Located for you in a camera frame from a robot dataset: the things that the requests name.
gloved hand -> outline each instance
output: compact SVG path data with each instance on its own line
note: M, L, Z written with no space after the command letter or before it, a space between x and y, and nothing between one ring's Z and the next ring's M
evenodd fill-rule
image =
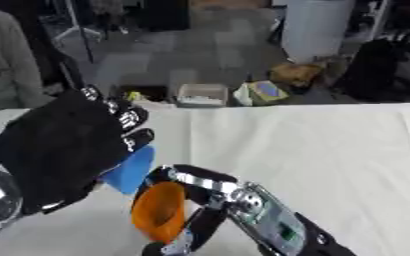
M22 214L49 213L85 198L101 174L153 140L152 130L135 131L147 118L144 109L103 100L90 87L9 123L0 134L0 165L20 189Z

gray floor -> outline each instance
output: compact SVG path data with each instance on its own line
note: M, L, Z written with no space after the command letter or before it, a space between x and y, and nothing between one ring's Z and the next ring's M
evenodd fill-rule
M114 33L93 43L95 63L88 62L79 37L64 41L66 53L79 61L85 80L104 92L111 85L166 84L175 92L184 83L221 83L238 87L247 74L265 79L283 61L278 46L266 43L278 10L193 10L192 28L160 33ZM337 104L322 88L295 96L287 104Z

cup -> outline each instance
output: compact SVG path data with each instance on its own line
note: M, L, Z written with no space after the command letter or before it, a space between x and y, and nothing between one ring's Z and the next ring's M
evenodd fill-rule
M154 242L169 244L185 225L185 191L174 182L161 182L135 202L132 223Z

black bag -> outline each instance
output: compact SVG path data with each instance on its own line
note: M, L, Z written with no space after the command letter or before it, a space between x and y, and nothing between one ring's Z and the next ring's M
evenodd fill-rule
M393 88L398 60L393 43L387 40L366 43L334 86L357 100L380 102L383 94Z

white table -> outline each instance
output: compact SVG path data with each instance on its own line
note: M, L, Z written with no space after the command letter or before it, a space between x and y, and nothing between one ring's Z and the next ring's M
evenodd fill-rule
M0 119L8 118L0 113ZM155 165L260 182L359 256L410 256L410 104L154 110ZM0 256L131 256L145 239L108 187L0 234ZM197 255L256 255L226 223Z

